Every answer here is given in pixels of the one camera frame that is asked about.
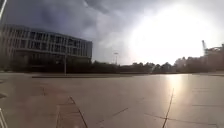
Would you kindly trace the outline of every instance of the lamp post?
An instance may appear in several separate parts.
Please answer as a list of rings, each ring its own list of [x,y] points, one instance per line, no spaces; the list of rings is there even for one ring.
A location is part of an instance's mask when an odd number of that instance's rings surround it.
[[[64,74],[67,74],[67,41],[65,42],[65,56],[64,56]]]
[[[115,55],[115,64],[117,65],[117,56],[118,56],[118,53],[115,52],[114,55]]]

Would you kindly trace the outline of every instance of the window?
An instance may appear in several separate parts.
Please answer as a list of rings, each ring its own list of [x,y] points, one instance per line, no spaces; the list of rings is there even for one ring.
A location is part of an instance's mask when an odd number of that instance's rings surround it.
[[[34,42],[34,49],[40,49],[40,43]]]
[[[13,33],[13,29],[10,28],[10,29],[9,29],[9,36],[12,36],[12,33]]]
[[[73,45],[73,40],[72,39],[68,40],[68,45]]]
[[[51,44],[48,44],[48,51],[51,51]]]
[[[37,33],[36,34],[36,40],[42,40],[42,33]]]
[[[77,54],[77,49],[76,49],[76,48],[73,48],[72,53],[73,53],[74,55],[76,55],[76,54]]]
[[[31,47],[31,44],[32,44],[32,42],[29,41],[29,42],[28,42],[28,48],[32,48],[32,47]]]
[[[44,41],[47,41],[48,40],[48,35],[47,34],[43,34],[43,39],[44,39]]]
[[[56,43],[58,44],[58,43],[60,43],[60,40],[61,40],[61,38],[60,37],[56,37]]]
[[[55,45],[55,52],[60,52],[60,46],[59,45]]]
[[[61,47],[61,52],[65,52],[65,46]]]
[[[54,45],[51,44],[51,51],[53,52],[54,51]]]
[[[25,46],[26,46],[26,41],[21,40],[20,48],[25,48]]]
[[[55,36],[54,36],[54,35],[51,35],[51,36],[50,36],[50,42],[51,42],[51,43],[54,43],[54,40],[55,40]]]
[[[34,39],[34,37],[35,37],[35,32],[31,32],[31,33],[30,33],[30,38],[31,38],[31,39]]]
[[[47,49],[47,44],[46,43],[42,43],[41,50],[46,50],[46,49]]]

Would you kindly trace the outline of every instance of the glass facade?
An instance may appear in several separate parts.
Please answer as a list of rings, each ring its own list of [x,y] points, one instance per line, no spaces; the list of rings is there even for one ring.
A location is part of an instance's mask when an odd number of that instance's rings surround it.
[[[27,50],[59,56],[92,57],[90,41],[17,25],[3,25],[0,31],[0,47],[8,49],[11,54],[14,50]]]

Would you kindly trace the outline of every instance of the paving tile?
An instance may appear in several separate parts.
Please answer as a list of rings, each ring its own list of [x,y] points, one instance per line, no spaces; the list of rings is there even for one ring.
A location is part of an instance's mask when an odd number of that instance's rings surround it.
[[[222,124],[224,123],[224,108],[171,105],[168,118],[187,122]]]
[[[80,113],[60,114],[56,128],[86,128]]]
[[[162,128],[163,119],[132,111],[124,111],[99,123],[95,128]]]
[[[216,125],[167,120],[165,128],[217,128]]]

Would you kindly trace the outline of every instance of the distant building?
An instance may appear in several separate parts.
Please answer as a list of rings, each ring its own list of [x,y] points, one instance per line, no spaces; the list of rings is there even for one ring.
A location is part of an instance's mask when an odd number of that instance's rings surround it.
[[[92,42],[25,26],[6,24],[0,27],[1,66],[14,60],[23,66],[44,66],[31,61],[63,63],[65,57],[72,62],[91,61]]]

